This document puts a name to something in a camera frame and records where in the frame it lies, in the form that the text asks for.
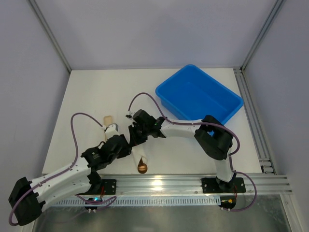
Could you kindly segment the copper spoon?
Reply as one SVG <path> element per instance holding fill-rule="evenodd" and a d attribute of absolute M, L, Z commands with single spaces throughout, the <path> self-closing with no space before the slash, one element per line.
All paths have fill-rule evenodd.
<path fill-rule="evenodd" d="M 137 165 L 137 170 L 140 174 L 145 174 L 148 171 L 148 160 L 145 157 L 141 157 L 138 165 Z"/>

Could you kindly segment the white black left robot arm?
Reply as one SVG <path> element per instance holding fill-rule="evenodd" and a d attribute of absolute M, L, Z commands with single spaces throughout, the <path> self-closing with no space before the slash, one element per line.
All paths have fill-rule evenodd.
<path fill-rule="evenodd" d="M 97 191 L 101 185 L 98 171 L 115 159 L 131 154 L 124 135 L 114 135 L 106 142 L 87 149 L 73 163 L 44 176 L 16 181 L 9 196 L 12 211 L 9 223 L 24 226 L 36 220 L 54 203 L 72 195 Z"/>

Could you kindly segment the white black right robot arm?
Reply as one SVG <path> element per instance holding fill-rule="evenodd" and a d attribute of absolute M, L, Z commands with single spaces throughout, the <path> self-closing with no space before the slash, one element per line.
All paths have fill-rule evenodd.
<path fill-rule="evenodd" d="M 227 192 L 235 187 L 236 173 L 231 164 L 230 149 L 236 136 L 213 116 L 194 121 L 172 121 L 165 116 L 154 118 L 140 109 L 126 115 L 132 121 L 129 129 L 129 145 L 132 150 L 142 151 L 142 144 L 149 136 L 154 138 L 194 138 L 203 151 L 214 159 L 216 166 L 216 182 L 218 188 Z"/>

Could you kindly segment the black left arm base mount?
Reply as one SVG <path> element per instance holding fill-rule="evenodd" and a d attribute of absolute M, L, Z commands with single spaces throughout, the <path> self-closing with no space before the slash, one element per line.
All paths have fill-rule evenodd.
<path fill-rule="evenodd" d="M 117 186 L 116 179 L 102 179 L 101 183 L 91 190 L 91 193 L 102 196 L 115 195 L 116 186 Z"/>

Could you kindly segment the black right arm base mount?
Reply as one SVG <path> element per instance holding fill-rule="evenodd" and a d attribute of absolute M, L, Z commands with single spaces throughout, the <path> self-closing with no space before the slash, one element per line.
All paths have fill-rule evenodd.
<path fill-rule="evenodd" d="M 201 179 L 203 193 L 245 193 L 246 187 L 241 177 L 233 177 L 230 182 L 219 180 L 216 177 Z"/>

